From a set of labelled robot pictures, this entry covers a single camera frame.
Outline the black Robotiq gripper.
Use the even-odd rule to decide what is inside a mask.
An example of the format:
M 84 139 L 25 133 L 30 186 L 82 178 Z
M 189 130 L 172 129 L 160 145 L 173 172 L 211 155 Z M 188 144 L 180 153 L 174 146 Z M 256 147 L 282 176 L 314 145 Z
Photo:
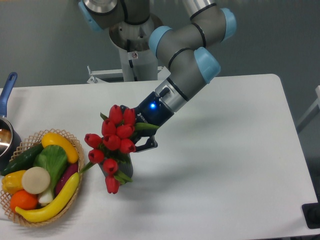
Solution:
M 120 105 L 121 112 L 126 110 L 135 112 L 136 121 L 138 123 L 152 124 L 161 127 L 169 120 L 174 113 L 160 101 L 160 97 L 153 91 L 150 93 L 137 107 L 130 108 L 125 105 Z M 134 137 L 135 153 L 140 153 L 158 147 L 158 143 L 154 135 L 148 136 L 146 142 L 142 145 L 137 145 L 142 137 Z

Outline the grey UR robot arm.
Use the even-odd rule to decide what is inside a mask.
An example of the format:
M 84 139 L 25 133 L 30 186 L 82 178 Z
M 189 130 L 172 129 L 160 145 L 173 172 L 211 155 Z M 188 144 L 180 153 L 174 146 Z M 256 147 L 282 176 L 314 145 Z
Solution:
M 148 0 L 81 0 L 84 19 L 95 31 L 109 30 L 118 48 L 126 82 L 155 80 L 158 63 L 169 76 L 136 108 L 140 123 L 162 126 L 205 85 L 221 67 L 207 47 L 233 36 L 234 14 L 213 0 L 186 0 L 190 24 L 173 30 L 150 11 Z

